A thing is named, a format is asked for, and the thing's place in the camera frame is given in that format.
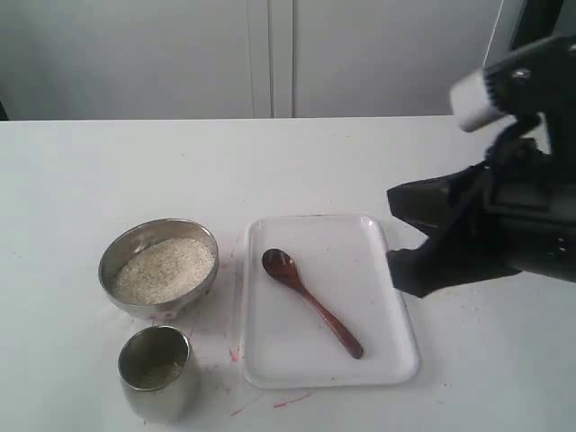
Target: red stain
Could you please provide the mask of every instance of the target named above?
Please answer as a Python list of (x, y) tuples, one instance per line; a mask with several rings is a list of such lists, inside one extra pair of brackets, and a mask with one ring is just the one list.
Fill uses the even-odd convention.
[(300, 398), (287, 400), (286, 402), (277, 402), (274, 404), (274, 408), (284, 408), (284, 407), (286, 407), (286, 405), (288, 405), (290, 403), (295, 403), (295, 402), (301, 401), (302, 399), (309, 398), (313, 393), (314, 393), (314, 391), (311, 391), (310, 393), (306, 393), (305, 395), (301, 396)]
[(248, 406), (252, 405), (254, 402), (256, 402), (258, 399), (260, 399), (262, 396), (264, 396), (263, 393), (258, 394), (250, 403), (247, 403), (246, 405), (244, 405), (242, 408), (235, 410), (232, 414), (230, 414), (231, 417), (234, 417), (236, 414), (239, 414), (240, 412), (242, 412), (243, 410), (245, 410)]
[(237, 363), (238, 360), (240, 359), (240, 348), (237, 348), (236, 350), (232, 351), (232, 349), (228, 347), (228, 352), (230, 354), (230, 361), (232, 363)]

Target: spoon handle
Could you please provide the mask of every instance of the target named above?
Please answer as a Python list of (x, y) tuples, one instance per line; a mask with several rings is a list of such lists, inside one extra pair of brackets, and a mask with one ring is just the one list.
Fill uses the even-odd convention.
[(301, 291), (302, 296), (311, 304), (319, 315), (326, 321), (330, 329), (334, 332), (340, 343), (350, 353), (353, 358), (361, 358), (364, 349), (350, 331), (342, 324), (328, 309), (320, 304), (308, 290)]

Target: metal cup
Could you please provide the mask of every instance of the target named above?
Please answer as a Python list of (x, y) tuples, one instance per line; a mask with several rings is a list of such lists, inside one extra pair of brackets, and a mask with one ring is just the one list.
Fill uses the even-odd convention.
[(188, 338), (169, 326), (144, 328), (118, 357), (126, 399), (140, 417), (167, 423), (181, 417), (200, 388), (200, 367)]

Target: wooden spoon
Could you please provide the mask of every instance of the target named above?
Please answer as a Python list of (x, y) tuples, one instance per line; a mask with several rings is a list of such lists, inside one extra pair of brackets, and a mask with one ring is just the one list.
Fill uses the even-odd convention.
[(304, 287), (298, 276), (296, 264), (288, 254), (280, 249), (268, 249), (262, 255), (262, 266), (276, 281), (295, 290), (314, 307), (353, 358), (361, 358), (364, 355), (364, 349), (352, 333)]

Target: white table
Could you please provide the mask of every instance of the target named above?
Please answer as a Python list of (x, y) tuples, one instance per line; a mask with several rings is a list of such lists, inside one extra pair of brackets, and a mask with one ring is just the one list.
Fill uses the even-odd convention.
[[(362, 212), (392, 248), (415, 247), (386, 190), (475, 163), (496, 130), (464, 134), (451, 117), (0, 124), (0, 429), (573, 430), (576, 286), (538, 275), (406, 295), (422, 363), (403, 385), (275, 409), (308, 392), (261, 392), (230, 360), (251, 221)], [(96, 276), (117, 235), (161, 217), (205, 224), (222, 257), (212, 294), (175, 322), (193, 329), (204, 386), (171, 427), (122, 396), (118, 351), (150, 322), (112, 306)]]

